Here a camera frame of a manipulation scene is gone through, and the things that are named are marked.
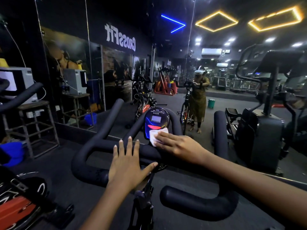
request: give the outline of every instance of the ceiling spotlight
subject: ceiling spotlight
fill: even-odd
[[[302,46],[303,43],[302,42],[297,42],[295,44],[292,45],[292,47],[299,47],[299,46]]]
[[[268,38],[268,39],[266,40],[266,42],[273,42],[275,39],[276,39],[276,38],[271,37],[271,38]]]

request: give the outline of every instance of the metal stool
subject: metal stool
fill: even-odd
[[[74,103],[74,109],[73,110],[64,112],[62,97],[67,97],[67,98],[72,98],[73,99],[73,103]],[[79,119],[84,117],[84,116],[86,116],[86,115],[88,115],[88,114],[90,114],[93,126],[87,128],[87,130],[89,130],[89,129],[94,127],[93,112],[92,112],[91,108],[90,108],[90,113],[88,113],[87,110],[82,109],[82,108],[79,107],[79,98],[84,98],[84,97],[88,98],[88,104],[90,106],[90,94],[89,93],[83,93],[83,94],[62,94],[62,97],[61,97],[61,111],[62,111],[62,114],[63,114],[63,124],[65,124],[65,116],[67,116],[69,118],[75,119],[76,122],[77,122],[77,127],[79,128]],[[75,116],[68,115],[68,113],[71,113],[71,112],[73,112],[75,114]]]
[[[49,115],[49,119],[51,121],[51,125],[47,124],[47,123],[40,122],[40,121],[37,120],[37,116],[36,116],[35,112],[38,109],[42,109],[42,108],[47,109],[48,115]],[[54,149],[54,148],[59,146],[59,138],[58,138],[57,133],[56,133],[56,128],[55,128],[55,125],[54,125],[54,121],[53,121],[53,118],[52,118],[52,114],[51,114],[51,111],[50,111],[50,106],[49,106],[49,102],[48,101],[41,100],[41,101],[30,103],[30,104],[24,104],[24,105],[19,106],[17,109],[19,111],[19,116],[20,116],[20,119],[21,119],[22,126],[18,126],[18,127],[14,127],[14,128],[9,128],[7,120],[6,120],[6,115],[2,114],[5,132],[6,132],[6,134],[8,136],[16,135],[16,136],[20,136],[20,137],[25,138],[25,141],[27,143],[27,147],[28,147],[28,150],[29,150],[30,158],[32,158],[32,159],[37,158],[37,157],[45,154],[46,152],[48,152],[48,151],[50,151],[50,150],[52,150],[52,149]],[[25,119],[24,119],[24,111],[25,110],[28,110],[28,112],[32,112],[33,113],[33,117],[34,117],[34,121],[33,122],[27,123],[27,124],[25,123]],[[35,124],[36,132],[34,132],[32,134],[29,134],[27,127],[32,125],[32,124]],[[39,124],[41,124],[41,125],[43,125],[43,126],[45,126],[47,128],[45,128],[43,130],[40,130]],[[16,130],[18,130],[20,128],[23,128],[23,131],[24,131],[23,134],[16,131]],[[51,130],[51,129],[53,129],[53,133],[54,133],[54,137],[55,137],[55,142],[48,141],[48,140],[45,140],[45,139],[41,138],[41,133],[42,132],[48,131],[48,130]],[[31,142],[30,141],[30,137],[35,136],[35,135],[38,135],[38,139]],[[33,154],[33,149],[32,149],[32,144],[35,144],[35,143],[37,143],[39,141],[43,141],[45,143],[52,143],[54,145],[52,147],[48,148],[47,150],[41,152],[40,154],[34,155]]]

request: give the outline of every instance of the yellow led light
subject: yellow led light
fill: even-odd
[[[206,21],[206,20],[208,20],[208,19],[213,18],[214,16],[216,16],[216,15],[218,15],[218,14],[221,15],[221,16],[223,16],[223,17],[225,17],[226,19],[229,19],[229,20],[232,21],[233,23],[231,23],[231,24],[229,24],[229,25],[226,25],[226,26],[224,26],[224,27],[218,28],[218,29],[211,29],[211,28],[209,28],[209,27],[206,27],[206,26],[200,24],[200,23],[202,23],[202,22],[204,22],[204,21]],[[197,21],[197,22],[195,23],[195,25],[196,25],[196,26],[199,26],[199,27],[201,27],[201,28],[203,28],[203,29],[209,30],[209,31],[211,31],[211,32],[216,32],[216,31],[219,31],[219,30],[222,30],[222,29],[231,27],[231,26],[233,26],[233,25],[236,25],[236,24],[238,24],[238,22],[239,22],[238,20],[235,20],[235,19],[232,18],[231,16],[229,16],[229,15],[227,15],[227,14],[225,14],[224,12],[222,12],[222,11],[219,10],[219,11],[217,11],[217,12],[211,14],[211,15],[208,15],[207,17],[205,17],[205,18],[203,18],[203,19]]]
[[[283,13],[286,13],[286,12],[289,12],[289,11],[292,11],[294,17],[295,17],[295,21],[291,21],[291,22],[287,22],[287,23],[282,23],[282,24],[278,24],[278,25],[274,25],[274,26],[270,26],[270,27],[266,27],[266,28],[262,28],[260,26],[258,26],[255,21],[259,21],[259,20],[262,20],[262,19],[265,19],[265,18],[270,18],[272,16],[275,16],[275,15],[279,15],[279,14],[283,14]],[[290,25],[295,25],[297,23],[300,23],[301,21],[303,20],[303,15],[300,13],[300,9],[298,6],[294,6],[294,7],[291,7],[289,9],[284,9],[284,10],[281,10],[277,13],[272,13],[272,14],[269,14],[267,16],[263,16],[263,17],[260,17],[258,19],[253,19],[251,21],[248,22],[248,24],[253,27],[254,29],[256,29],[257,31],[267,31],[267,30],[272,30],[272,29],[276,29],[276,28],[280,28],[280,27],[285,27],[285,26],[290,26]]]

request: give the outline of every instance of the red weight machine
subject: red weight machine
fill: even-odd
[[[156,82],[154,92],[174,96],[174,94],[176,94],[174,89],[167,86],[170,83],[168,74],[169,68],[158,68],[158,71],[160,74],[160,80]]]

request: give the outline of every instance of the blue tub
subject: blue tub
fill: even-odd
[[[4,164],[4,166],[12,167],[22,162],[25,154],[22,148],[22,142],[1,144],[0,148],[2,148],[2,150],[11,157],[11,160],[7,164]]]
[[[90,114],[84,116],[84,119],[87,125],[93,126],[93,122],[92,122],[92,118]],[[93,121],[94,121],[94,125],[96,125],[97,124],[97,114],[96,113],[93,113]]]

